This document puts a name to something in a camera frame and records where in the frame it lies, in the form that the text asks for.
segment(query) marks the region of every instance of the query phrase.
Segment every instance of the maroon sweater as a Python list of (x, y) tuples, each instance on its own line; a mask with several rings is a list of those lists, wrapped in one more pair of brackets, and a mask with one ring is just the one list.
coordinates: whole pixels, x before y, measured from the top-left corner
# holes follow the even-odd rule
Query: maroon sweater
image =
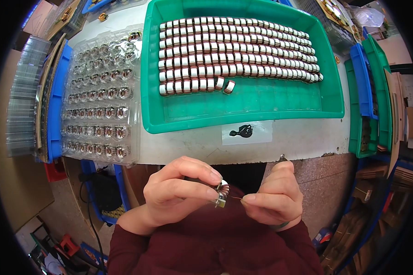
[[(237, 188), (232, 196), (242, 197)], [(239, 200), (225, 208), (207, 205), (151, 237), (116, 225), (110, 242), (109, 275), (130, 274), (323, 274), (306, 225), (274, 232), (246, 215)]]

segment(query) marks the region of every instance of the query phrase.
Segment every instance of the sticker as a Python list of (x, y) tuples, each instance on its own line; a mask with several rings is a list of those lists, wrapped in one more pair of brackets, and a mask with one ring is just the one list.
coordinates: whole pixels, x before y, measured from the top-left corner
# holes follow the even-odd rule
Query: sticker
[(272, 120), (222, 125), (222, 145), (272, 141)]
[(366, 194), (366, 198), (364, 199), (364, 201), (368, 201), (370, 199), (371, 195), (372, 195), (372, 190), (368, 190), (367, 194)]

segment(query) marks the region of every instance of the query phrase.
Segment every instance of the fingernail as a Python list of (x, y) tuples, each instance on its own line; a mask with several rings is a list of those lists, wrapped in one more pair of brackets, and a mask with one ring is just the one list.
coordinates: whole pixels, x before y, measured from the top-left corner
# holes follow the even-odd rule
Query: fingernail
[(210, 197), (212, 200), (215, 200), (219, 197), (219, 194), (212, 188), (206, 190), (206, 195)]
[(255, 201), (255, 195), (249, 194), (249, 195), (244, 196), (242, 199), (243, 201), (247, 201), (247, 202)]
[(209, 175), (214, 182), (220, 183), (222, 181), (222, 179), (214, 172), (211, 172)]
[(221, 175), (216, 169), (213, 168), (212, 171), (213, 171), (213, 173), (215, 173), (217, 176), (219, 176), (220, 180), (223, 179), (222, 175)]

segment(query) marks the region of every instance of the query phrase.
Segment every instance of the green plastic tray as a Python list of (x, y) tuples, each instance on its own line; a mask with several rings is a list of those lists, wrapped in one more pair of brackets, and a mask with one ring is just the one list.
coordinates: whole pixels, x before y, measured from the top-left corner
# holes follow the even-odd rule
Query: green plastic tray
[[(235, 77), (232, 80), (236, 86), (229, 96), (216, 91), (162, 97), (159, 95), (159, 25), (196, 16), (257, 18), (303, 30), (310, 36), (324, 80), (306, 84)], [(152, 134), (244, 121), (344, 116), (338, 69), (320, 21), (295, 8), (265, 0), (151, 1), (143, 34), (141, 104), (144, 128)]]
[(363, 117), (359, 112), (358, 87), (356, 85), (355, 71), (352, 59), (344, 63), (347, 73), (350, 95), (350, 139), (349, 152), (354, 153), (357, 158), (368, 157), (376, 154), (378, 149), (378, 121), (370, 119), (370, 142), (367, 150), (361, 151), (361, 137), (363, 135)]
[(393, 122), (391, 118), (390, 94), (384, 73), (384, 69), (391, 73), (390, 66), (384, 51), (370, 34), (363, 41), (363, 47), (366, 51), (367, 59), (369, 59), (375, 83), (379, 113), (379, 145), (387, 147), (390, 151)]

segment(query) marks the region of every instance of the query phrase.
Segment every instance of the green bracelet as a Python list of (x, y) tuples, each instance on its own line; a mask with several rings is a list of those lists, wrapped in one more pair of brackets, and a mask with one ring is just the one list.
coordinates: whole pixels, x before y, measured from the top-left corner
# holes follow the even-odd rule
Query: green bracelet
[(282, 224), (279, 224), (279, 225), (271, 225), (270, 227), (271, 227), (273, 230), (276, 231), (276, 230), (279, 230), (279, 229), (285, 227), (285, 226), (288, 225), (288, 224), (289, 224), (289, 222), (287, 221), (287, 222), (282, 223)]

